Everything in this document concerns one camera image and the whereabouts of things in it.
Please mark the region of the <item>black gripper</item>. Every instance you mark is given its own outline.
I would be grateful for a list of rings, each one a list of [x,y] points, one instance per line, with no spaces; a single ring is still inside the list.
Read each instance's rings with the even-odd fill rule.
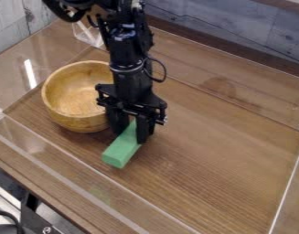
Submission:
[[[143,144],[154,134],[155,124],[164,125],[166,101],[154,93],[155,78],[147,69],[114,70],[114,82],[95,85],[96,102],[107,109],[111,130],[122,134],[135,116],[136,141]]]

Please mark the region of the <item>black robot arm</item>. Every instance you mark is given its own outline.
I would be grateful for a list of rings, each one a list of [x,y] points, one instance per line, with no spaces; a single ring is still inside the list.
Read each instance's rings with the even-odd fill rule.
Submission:
[[[166,122],[166,101],[152,84],[164,82],[152,75],[150,55],[154,34],[150,30],[144,0],[42,0],[66,22],[86,19],[99,29],[110,54],[111,84],[98,84],[96,103],[106,108],[112,132],[123,133],[135,118],[135,138],[143,144],[155,126]]]

